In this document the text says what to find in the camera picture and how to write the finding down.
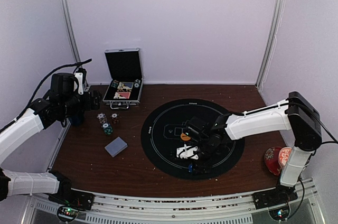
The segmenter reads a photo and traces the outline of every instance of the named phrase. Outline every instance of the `orange disc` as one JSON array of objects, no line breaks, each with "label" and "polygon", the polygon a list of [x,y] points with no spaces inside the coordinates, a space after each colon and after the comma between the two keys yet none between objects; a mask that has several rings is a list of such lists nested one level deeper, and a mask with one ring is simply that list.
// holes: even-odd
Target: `orange disc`
[{"label": "orange disc", "polygon": [[181,133],[181,140],[183,140],[183,141],[189,141],[189,140],[191,140],[191,137],[188,137],[184,133]]}]

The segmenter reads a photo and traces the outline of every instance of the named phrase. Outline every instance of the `poker chip case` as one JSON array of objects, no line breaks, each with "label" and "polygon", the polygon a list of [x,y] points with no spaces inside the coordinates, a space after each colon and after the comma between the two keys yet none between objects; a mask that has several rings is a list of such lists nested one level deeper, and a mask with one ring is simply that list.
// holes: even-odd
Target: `poker chip case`
[{"label": "poker chip case", "polygon": [[103,102],[111,109],[128,109],[140,103],[143,73],[139,48],[105,50],[111,83]]}]

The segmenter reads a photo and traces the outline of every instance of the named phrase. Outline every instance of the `wooden table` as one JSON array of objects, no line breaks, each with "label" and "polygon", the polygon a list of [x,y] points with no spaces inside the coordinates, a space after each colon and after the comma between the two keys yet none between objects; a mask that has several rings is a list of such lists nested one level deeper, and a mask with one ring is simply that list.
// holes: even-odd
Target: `wooden table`
[{"label": "wooden table", "polygon": [[[91,89],[104,94],[107,86]],[[263,155],[272,146],[285,146],[279,132],[247,137],[240,161],[216,179],[182,180],[155,168],[141,146],[143,122],[158,106],[182,98],[214,101],[232,111],[265,106],[255,86],[145,85],[141,104],[118,112],[120,123],[113,126],[114,133],[110,136],[104,134],[96,116],[100,112],[109,116],[112,110],[101,105],[99,111],[86,112],[85,122],[69,129],[53,168],[70,178],[75,189],[135,197],[199,197],[276,185],[277,177],[267,170]],[[112,158],[104,147],[117,136],[126,141],[128,147]]]}]

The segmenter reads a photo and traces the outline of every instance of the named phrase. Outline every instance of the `robotic arm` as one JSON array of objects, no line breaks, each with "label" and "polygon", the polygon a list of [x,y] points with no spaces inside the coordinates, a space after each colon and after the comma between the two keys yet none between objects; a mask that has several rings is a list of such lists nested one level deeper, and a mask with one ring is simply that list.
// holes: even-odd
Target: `robotic arm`
[{"label": "robotic arm", "polygon": [[[74,74],[53,74],[51,88],[45,96],[31,102],[21,118],[0,132],[0,166],[26,140],[54,122],[65,123],[70,118],[81,123],[86,110],[100,108],[102,95],[98,91],[84,92],[85,80],[83,68],[78,68]],[[70,189],[69,184],[70,181],[59,173],[21,173],[0,168],[0,201],[18,194],[64,192],[65,186]]]},{"label": "robotic arm", "polygon": [[193,139],[196,146],[178,148],[176,157],[201,163],[208,160],[221,144],[254,134],[292,130],[295,145],[281,172],[278,186],[280,191],[291,194],[308,160],[322,143],[319,118],[318,111],[298,92],[291,92],[287,99],[265,108],[221,115],[212,125],[194,117],[183,132]]}]

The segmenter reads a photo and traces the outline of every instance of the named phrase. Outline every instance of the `black circular mat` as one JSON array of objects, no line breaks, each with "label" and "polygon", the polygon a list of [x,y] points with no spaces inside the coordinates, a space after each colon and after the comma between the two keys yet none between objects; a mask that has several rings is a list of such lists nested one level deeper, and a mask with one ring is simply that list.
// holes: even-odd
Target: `black circular mat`
[{"label": "black circular mat", "polygon": [[192,117],[213,123],[227,110],[213,102],[199,99],[181,99],[168,102],[154,110],[145,120],[141,131],[142,147],[149,160],[163,172],[180,179],[209,179],[230,170],[242,156],[245,140],[220,146],[206,163],[209,173],[192,175],[191,160],[175,158],[176,149],[183,147],[181,133]]}]

